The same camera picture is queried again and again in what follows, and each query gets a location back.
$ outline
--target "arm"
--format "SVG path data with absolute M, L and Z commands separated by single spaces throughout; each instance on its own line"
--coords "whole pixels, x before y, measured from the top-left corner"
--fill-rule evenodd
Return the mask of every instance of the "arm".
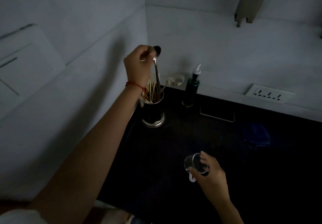
M 230 201 L 226 174 L 218 161 L 201 151 L 201 162 L 209 165 L 208 176 L 202 176 L 197 170 L 190 167 L 189 171 L 201 186 L 208 200 L 217 210 L 223 224 L 244 224 L 238 210 Z
M 138 46 L 124 59 L 127 78 L 144 87 L 155 51 Z M 82 223 L 93 207 L 142 89 L 128 85 L 28 206 L 48 223 Z

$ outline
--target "white sleeve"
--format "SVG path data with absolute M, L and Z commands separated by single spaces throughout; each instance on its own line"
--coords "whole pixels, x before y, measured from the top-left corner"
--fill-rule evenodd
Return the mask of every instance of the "white sleeve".
M 47 224 L 36 210 L 11 210 L 0 215 L 0 224 Z

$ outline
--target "white cabinet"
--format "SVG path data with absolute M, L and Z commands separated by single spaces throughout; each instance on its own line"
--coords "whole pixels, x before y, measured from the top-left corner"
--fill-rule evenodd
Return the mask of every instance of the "white cabinet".
M 65 68 L 39 27 L 0 39 L 0 119 Z

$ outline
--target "clear glass mug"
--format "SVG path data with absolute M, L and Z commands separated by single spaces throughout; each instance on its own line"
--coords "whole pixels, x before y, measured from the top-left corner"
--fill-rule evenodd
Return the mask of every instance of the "clear glass mug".
M 201 163 L 200 156 L 201 156 L 201 153 L 196 153 L 184 159 L 184 167 L 186 171 L 189 173 L 189 180 L 191 182 L 195 182 L 196 179 L 189 172 L 189 167 L 195 168 L 200 174 L 204 174 L 208 171 L 208 168 L 209 168 L 208 164 Z

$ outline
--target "forearm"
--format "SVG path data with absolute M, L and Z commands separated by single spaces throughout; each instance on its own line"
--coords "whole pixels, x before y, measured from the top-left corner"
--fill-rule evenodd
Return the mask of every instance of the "forearm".
M 213 203 L 223 224 L 244 224 L 238 210 L 230 200 Z
M 142 90 L 127 86 L 32 204 L 50 223 L 81 223 L 93 206 Z

